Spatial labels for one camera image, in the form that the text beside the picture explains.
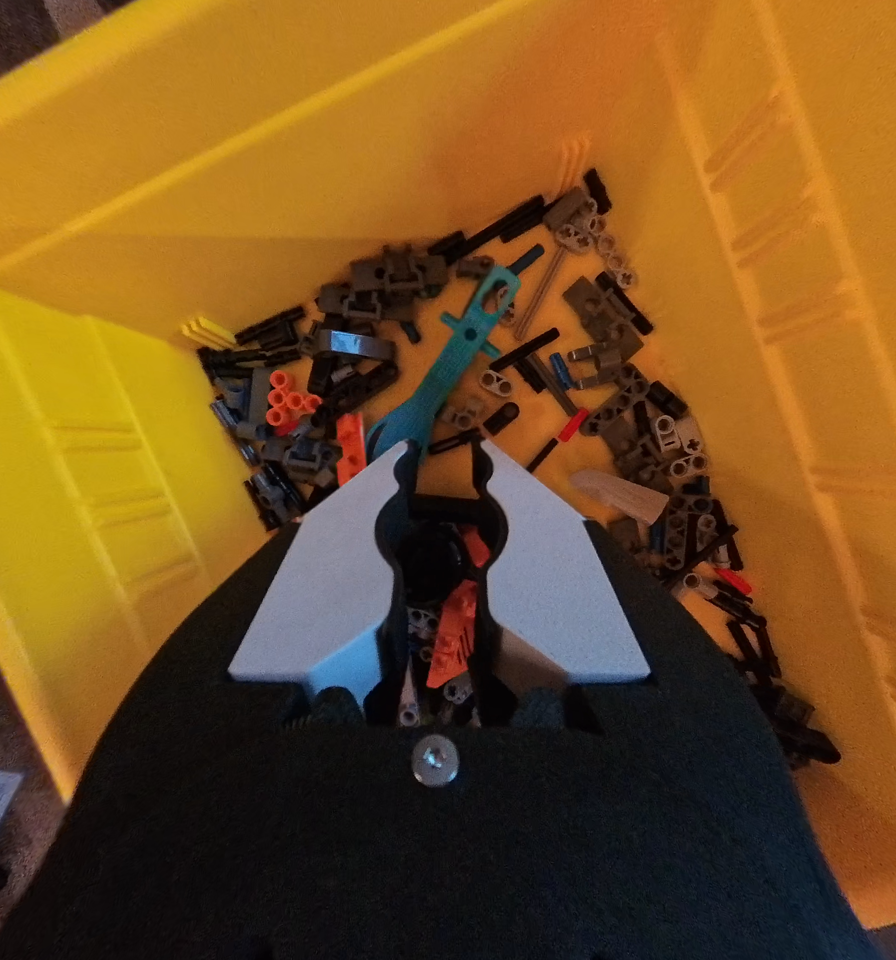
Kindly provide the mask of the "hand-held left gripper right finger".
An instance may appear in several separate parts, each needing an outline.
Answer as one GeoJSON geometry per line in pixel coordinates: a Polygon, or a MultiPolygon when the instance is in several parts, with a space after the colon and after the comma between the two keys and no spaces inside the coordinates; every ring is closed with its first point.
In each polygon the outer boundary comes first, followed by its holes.
{"type": "Polygon", "coordinates": [[[472,654],[479,721],[509,724],[532,690],[560,696],[648,680],[591,523],[494,442],[477,440],[472,463],[490,520],[472,654]]]}

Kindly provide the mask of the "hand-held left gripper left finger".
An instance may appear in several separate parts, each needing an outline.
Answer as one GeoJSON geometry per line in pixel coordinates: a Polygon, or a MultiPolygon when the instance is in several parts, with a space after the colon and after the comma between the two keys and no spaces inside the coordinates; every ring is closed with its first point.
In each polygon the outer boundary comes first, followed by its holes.
{"type": "Polygon", "coordinates": [[[395,724],[408,666],[405,578],[418,445],[401,440],[309,511],[229,664],[233,681],[352,694],[395,724]]]}

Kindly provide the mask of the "pile of building bricks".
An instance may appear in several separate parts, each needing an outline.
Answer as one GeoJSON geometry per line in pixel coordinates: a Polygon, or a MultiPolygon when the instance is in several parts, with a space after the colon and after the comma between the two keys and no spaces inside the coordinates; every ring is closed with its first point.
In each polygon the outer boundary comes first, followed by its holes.
{"type": "Polygon", "coordinates": [[[519,416],[504,372],[514,368],[536,393],[548,392],[570,420],[532,459],[533,473],[558,445],[575,435],[598,437],[611,452],[622,479],[670,495],[651,525],[624,515],[608,524],[639,564],[670,591],[694,593],[726,616],[740,658],[737,665],[777,735],[793,768],[840,761],[834,743],[811,726],[814,708],[781,684],[782,671],[767,621],[753,606],[741,576],[737,530],[711,495],[708,460],[689,407],[659,381],[648,381],[631,362],[653,325],[625,290],[635,281],[606,231],[611,209],[597,170],[545,203],[542,195],[467,236],[458,231],[424,254],[387,246],[375,258],[356,260],[350,279],[324,285],[314,303],[323,314],[302,337],[296,306],[233,335],[235,346],[202,347],[198,356],[212,378],[216,418],[252,468],[244,486],[267,531],[297,522],[348,483],[367,462],[361,409],[398,379],[393,342],[375,336],[383,322],[397,323],[412,344],[421,341],[415,304],[443,292],[450,272],[482,281],[495,262],[481,253],[493,241],[510,243],[544,225],[553,244],[548,272],[533,298],[541,300],[559,263],[595,249],[606,264],[594,280],[579,278],[564,293],[592,342],[550,366],[537,356],[554,343],[556,329],[493,357],[479,375],[484,390],[503,400],[487,417],[478,402],[452,405],[437,418],[454,425],[454,436],[431,440],[431,457],[497,436],[519,416]]]}

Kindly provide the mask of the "yellow plastic bin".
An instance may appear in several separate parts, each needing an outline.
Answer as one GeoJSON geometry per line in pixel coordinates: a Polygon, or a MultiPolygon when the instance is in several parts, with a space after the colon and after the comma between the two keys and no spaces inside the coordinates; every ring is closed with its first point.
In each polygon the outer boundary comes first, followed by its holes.
{"type": "Polygon", "coordinates": [[[63,800],[266,541],[185,332],[591,167],[896,923],[896,2],[136,2],[0,78],[0,668],[63,800]]]}

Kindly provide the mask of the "orange panel piece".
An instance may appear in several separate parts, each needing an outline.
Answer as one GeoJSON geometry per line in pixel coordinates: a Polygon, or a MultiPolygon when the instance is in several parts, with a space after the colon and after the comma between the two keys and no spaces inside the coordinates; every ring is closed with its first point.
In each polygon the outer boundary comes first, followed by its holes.
{"type": "Polygon", "coordinates": [[[468,669],[475,646],[478,584],[463,580],[447,597],[433,644],[427,687],[439,689],[468,669]]]}

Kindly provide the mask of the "white pointed panel piece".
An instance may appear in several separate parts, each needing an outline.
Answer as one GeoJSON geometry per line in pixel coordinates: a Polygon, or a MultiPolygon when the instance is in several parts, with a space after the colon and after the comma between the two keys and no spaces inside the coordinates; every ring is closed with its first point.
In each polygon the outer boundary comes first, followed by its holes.
{"type": "Polygon", "coordinates": [[[646,525],[657,522],[670,503],[669,494],[600,470],[577,471],[571,474],[570,483],[587,497],[646,525]]]}

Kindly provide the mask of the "teal brick separator tool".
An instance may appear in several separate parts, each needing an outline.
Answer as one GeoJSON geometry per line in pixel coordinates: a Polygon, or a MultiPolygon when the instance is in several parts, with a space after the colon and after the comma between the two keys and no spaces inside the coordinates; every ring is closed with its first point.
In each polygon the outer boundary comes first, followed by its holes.
{"type": "Polygon", "coordinates": [[[443,313],[452,333],[414,393],[382,417],[366,436],[366,454],[372,463],[401,442],[411,441],[424,451],[434,421],[476,356],[499,355],[489,340],[502,313],[520,290],[521,273],[535,260],[534,248],[509,266],[494,266],[471,294],[461,316],[443,313]]]}

